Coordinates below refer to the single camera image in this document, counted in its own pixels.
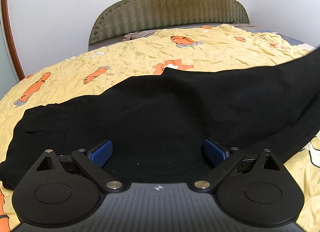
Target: orange carrot print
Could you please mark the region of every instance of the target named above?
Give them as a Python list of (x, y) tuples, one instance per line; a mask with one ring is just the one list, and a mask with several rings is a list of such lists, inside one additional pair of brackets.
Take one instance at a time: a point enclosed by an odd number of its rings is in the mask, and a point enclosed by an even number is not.
[(28, 76), (26, 76), (24, 79), (30, 78), (30, 77), (32, 77), (32, 76), (33, 76), (33, 74), (28, 75)]
[(30, 98), (30, 96), (33, 93), (36, 93), (39, 91), (40, 87), (43, 85), (43, 83), (50, 77), (51, 73), (50, 72), (46, 72), (43, 74), (43, 76), (34, 84), (32, 84), (22, 95), (21, 98), (19, 98), (16, 102), (14, 102), (13, 104), (16, 105), (16, 107), (19, 107), (23, 104), (25, 104), (28, 99)]
[(0, 190), (0, 232), (9, 232), (10, 231), (9, 217), (4, 212), (3, 206), (4, 206), (4, 195)]
[(238, 40), (238, 41), (245, 42), (245, 38), (243, 38), (243, 37), (235, 37), (235, 39)]
[(193, 65), (182, 65), (181, 63), (181, 59), (166, 60), (165, 63), (158, 63), (157, 65), (152, 67), (156, 69), (155, 72), (153, 72), (153, 75), (161, 75), (164, 71), (164, 68), (175, 68), (179, 70), (187, 70), (193, 68)]
[(287, 49), (285, 46), (281, 46), (281, 45), (276, 44), (276, 43), (270, 43), (270, 47), (271, 48)]
[(84, 79), (84, 84), (91, 82), (93, 79), (95, 79), (96, 77), (106, 72), (108, 68), (110, 67), (109, 66), (98, 67), (98, 69), (95, 72), (93, 72), (92, 74), (90, 74)]
[(194, 40), (190, 39), (189, 37), (184, 37), (184, 36), (171, 36), (171, 41), (174, 42), (177, 45), (177, 47), (179, 47), (179, 48), (203, 44), (202, 41), (195, 42)]

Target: gray mattress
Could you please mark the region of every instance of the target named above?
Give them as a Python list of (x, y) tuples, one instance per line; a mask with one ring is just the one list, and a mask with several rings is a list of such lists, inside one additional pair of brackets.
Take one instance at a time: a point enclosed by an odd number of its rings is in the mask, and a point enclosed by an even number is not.
[[(198, 28), (201, 26), (211, 26), (211, 27), (217, 27), (219, 25), (222, 25), (222, 23), (200, 23), (200, 24), (189, 24), (189, 25), (181, 25), (181, 26), (172, 26), (172, 27), (166, 27), (166, 28), (158, 28), (158, 29), (152, 29), (152, 30), (144, 30), (141, 31), (139, 33), (135, 33), (134, 35), (131, 36), (131, 39), (137, 39), (137, 38), (142, 38), (142, 37), (148, 37), (150, 35), (152, 35), (153, 33), (155, 33), (156, 31), (160, 30), (160, 29), (173, 29), (173, 28), (180, 28), (180, 29), (186, 29), (186, 28)], [(262, 29), (260, 27), (254, 26), (254, 25), (250, 25), (250, 24), (244, 24), (244, 23), (234, 23), (234, 24), (230, 24), (236, 28), (240, 28), (243, 29), (245, 31), (250, 31), (250, 32), (274, 32), (272, 30), (269, 29)], [(302, 41), (299, 41), (297, 39), (282, 35), (280, 33), (277, 33), (278, 35), (280, 35), (282, 37), (282, 39), (285, 39), (287, 42), (289, 42), (290, 45), (299, 45), (299, 44), (305, 44)], [(101, 41), (98, 43), (95, 43), (93, 45), (90, 45), (88, 48), (88, 51), (92, 51), (95, 49), (99, 49), (101, 47), (107, 47), (113, 44), (116, 44), (118, 42), (122, 42), (122, 40), (124, 39), (124, 36), (119, 36), (119, 37), (115, 37), (112, 39), (108, 39), (105, 41)], [(312, 46), (305, 44), (306, 46), (304, 48), (312, 50), (314, 49)]]

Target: cartoon print on blanket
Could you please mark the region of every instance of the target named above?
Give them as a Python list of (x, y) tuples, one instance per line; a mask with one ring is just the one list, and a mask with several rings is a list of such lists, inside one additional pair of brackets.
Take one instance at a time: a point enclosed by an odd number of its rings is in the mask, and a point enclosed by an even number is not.
[(87, 84), (87, 83), (91, 82), (96, 77), (98, 77), (101, 74), (103, 74), (104, 72), (106, 72), (108, 68), (110, 68), (110, 67), (109, 66), (98, 67), (98, 69), (95, 72), (93, 72), (92, 74), (90, 74), (89, 76), (87, 76), (84, 79), (84, 84)]
[(311, 142), (307, 143), (302, 150), (307, 149), (309, 151), (311, 163), (320, 168), (320, 138), (314, 137)]
[(32, 96), (33, 93), (36, 93), (39, 91), (40, 87), (43, 85), (43, 83), (50, 77), (51, 73), (46, 72), (43, 74), (43, 76), (34, 84), (32, 84), (20, 97), (17, 101), (15, 101), (13, 104), (16, 105), (16, 107), (19, 107), (21, 105), (24, 105), (30, 96)]
[(210, 27), (210, 26), (201, 26), (200, 28), (202, 28), (202, 29), (211, 29), (212, 27)]
[(10, 231), (9, 217), (4, 212), (3, 206), (4, 206), (4, 195), (0, 190), (0, 232), (9, 232)]
[(174, 68), (179, 70), (187, 70), (190, 68), (193, 68), (193, 65), (182, 65), (181, 59), (176, 60), (166, 60), (165, 63), (158, 63), (154, 65), (152, 68), (155, 68), (155, 72), (153, 72), (153, 75), (161, 75), (164, 71), (164, 68)]
[(203, 44), (202, 41), (193, 41), (189, 37), (185, 36), (171, 36), (172, 42), (177, 44), (177, 47), (179, 48), (184, 48), (184, 47), (191, 47), (191, 46), (196, 46), (198, 44)]
[(71, 58), (68, 58), (68, 59), (65, 59), (64, 61), (68, 61), (68, 60), (70, 60), (70, 59), (75, 59), (77, 56), (73, 56), (73, 57), (71, 57)]
[(105, 52), (100, 52), (100, 51), (98, 51), (98, 52), (96, 52), (95, 54), (93, 54), (90, 58), (93, 59), (93, 58), (95, 58), (96, 56), (102, 56), (103, 54), (105, 54)]
[(270, 47), (271, 47), (271, 48), (287, 49), (286, 47), (281, 46), (281, 45), (276, 44), (276, 43), (270, 43)]
[(245, 42), (245, 38), (243, 38), (243, 37), (235, 37), (235, 39), (238, 40), (238, 41)]
[(24, 79), (30, 78), (30, 77), (32, 77), (32, 76), (33, 76), (33, 74), (27, 75), (26, 77), (24, 77)]

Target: textured blue pad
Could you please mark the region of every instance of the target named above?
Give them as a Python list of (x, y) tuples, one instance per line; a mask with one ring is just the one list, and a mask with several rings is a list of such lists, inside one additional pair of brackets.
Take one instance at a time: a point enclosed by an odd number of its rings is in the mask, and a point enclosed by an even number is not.
[(225, 151), (218, 148), (215, 144), (210, 142), (208, 139), (204, 141), (203, 144), (204, 154), (209, 158), (209, 160), (217, 166), (223, 160), (227, 158)]
[(98, 165), (100, 168), (105, 165), (107, 160), (112, 155), (113, 145), (111, 141), (107, 141), (105, 144), (100, 146), (98, 149), (96, 149), (94, 152), (92, 152), (90, 155), (88, 155), (89, 159), (93, 161), (96, 165)]

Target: wooden door frame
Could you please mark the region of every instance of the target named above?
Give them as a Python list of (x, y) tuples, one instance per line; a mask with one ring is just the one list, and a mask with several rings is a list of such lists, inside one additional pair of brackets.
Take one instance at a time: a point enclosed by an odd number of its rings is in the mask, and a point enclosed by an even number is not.
[(2, 20), (4, 27), (5, 39), (7, 40), (9, 53), (12, 59), (13, 66), (16, 70), (19, 80), (22, 80), (25, 75), (23, 73), (16, 47), (14, 45), (13, 36), (11, 32), (9, 12), (8, 12), (8, 0), (1, 0)]

